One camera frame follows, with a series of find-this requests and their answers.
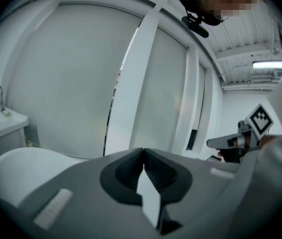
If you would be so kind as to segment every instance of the white pillar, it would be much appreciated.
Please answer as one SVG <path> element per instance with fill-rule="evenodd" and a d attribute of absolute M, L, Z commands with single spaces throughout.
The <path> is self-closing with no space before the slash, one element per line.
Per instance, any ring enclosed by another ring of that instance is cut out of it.
<path fill-rule="evenodd" d="M 129 149 L 147 63 L 159 14 L 150 10 L 144 17 L 123 66 L 113 101 L 105 154 Z"/>
<path fill-rule="evenodd" d="M 186 60 L 182 105 L 171 150 L 172 153 L 178 155 L 181 155 L 186 151 L 195 115 L 200 110 L 197 105 L 199 88 L 199 58 L 195 45 L 188 48 Z"/>

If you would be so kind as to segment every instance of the white label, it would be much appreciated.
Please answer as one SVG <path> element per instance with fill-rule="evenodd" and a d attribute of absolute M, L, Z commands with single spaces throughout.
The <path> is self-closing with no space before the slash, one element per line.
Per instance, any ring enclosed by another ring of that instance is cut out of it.
<path fill-rule="evenodd" d="M 235 173 L 230 173 L 227 171 L 219 170 L 215 167 L 212 167 L 210 173 L 219 177 L 223 177 L 225 179 L 234 179 Z"/>
<path fill-rule="evenodd" d="M 70 190 L 60 189 L 58 194 L 50 200 L 33 221 L 41 228 L 48 230 L 56 221 L 72 195 L 73 193 Z"/>
<path fill-rule="evenodd" d="M 151 225 L 156 228 L 160 215 L 161 195 L 146 174 L 144 165 L 139 177 L 137 193 L 142 196 L 143 214 L 150 221 Z"/>

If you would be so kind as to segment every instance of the ceiling pipe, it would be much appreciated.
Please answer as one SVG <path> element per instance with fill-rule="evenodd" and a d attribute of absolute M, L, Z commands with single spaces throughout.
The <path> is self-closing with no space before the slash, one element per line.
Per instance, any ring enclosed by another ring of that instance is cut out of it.
<path fill-rule="evenodd" d="M 222 83 L 222 89 L 226 91 L 234 90 L 273 90 L 277 86 L 276 83 L 247 83 L 247 84 L 233 84 L 226 85 Z"/>
<path fill-rule="evenodd" d="M 272 83 L 273 82 L 273 78 L 252 78 L 251 79 L 251 83 L 255 84 L 255 83 Z"/>

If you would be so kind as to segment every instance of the faucet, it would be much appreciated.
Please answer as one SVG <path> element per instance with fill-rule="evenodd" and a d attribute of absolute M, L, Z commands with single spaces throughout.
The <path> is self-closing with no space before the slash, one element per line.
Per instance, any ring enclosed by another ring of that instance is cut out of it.
<path fill-rule="evenodd" d="M 5 111 L 5 106 L 3 105 L 3 98 L 2 98 L 2 87 L 0 86 L 0 111 Z"/>

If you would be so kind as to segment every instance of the fluorescent light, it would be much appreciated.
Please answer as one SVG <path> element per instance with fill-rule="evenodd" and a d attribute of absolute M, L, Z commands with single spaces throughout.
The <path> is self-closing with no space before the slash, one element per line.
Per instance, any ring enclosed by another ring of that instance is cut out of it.
<path fill-rule="evenodd" d="M 258 61 L 253 62 L 253 69 L 274 68 L 282 69 L 282 61 Z"/>

